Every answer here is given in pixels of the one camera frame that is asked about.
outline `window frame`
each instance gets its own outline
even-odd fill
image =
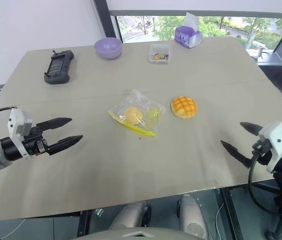
[[[185,16],[191,13],[196,16],[209,17],[257,17],[282,19],[282,13],[256,11],[217,11],[217,10],[109,10],[107,0],[94,0],[105,35],[118,38],[123,42],[117,16]],[[258,61],[258,65],[282,65],[282,38],[271,56]]]

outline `purple tissue box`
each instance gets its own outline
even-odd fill
[[[180,26],[175,29],[174,40],[186,48],[193,48],[201,42],[202,34],[192,27]]]

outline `small plastic box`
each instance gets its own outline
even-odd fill
[[[148,54],[148,61],[151,64],[168,64],[170,60],[170,44],[151,44]],[[154,59],[155,54],[168,54],[168,59],[156,60]]]

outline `yellow zipper seal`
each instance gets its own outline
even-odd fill
[[[127,128],[133,130],[137,134],[145,135],[145,136],[153,136],[155,137],[157,134],[152,131],[147,131],[139,126],[132,125],[131,123],[128,123],[126,121],[121,120],[117,115],[115,115],[112,111],[107,111],[107,113],[116,121],[121,123],[122,125],[126,126]]]

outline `plastic bag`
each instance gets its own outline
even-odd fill
[[[165,111],[163,105],[149,100],[140,91],[133,90],[124,102],[107,112],[113,119],[138,134],[156,136],[159,120]]]

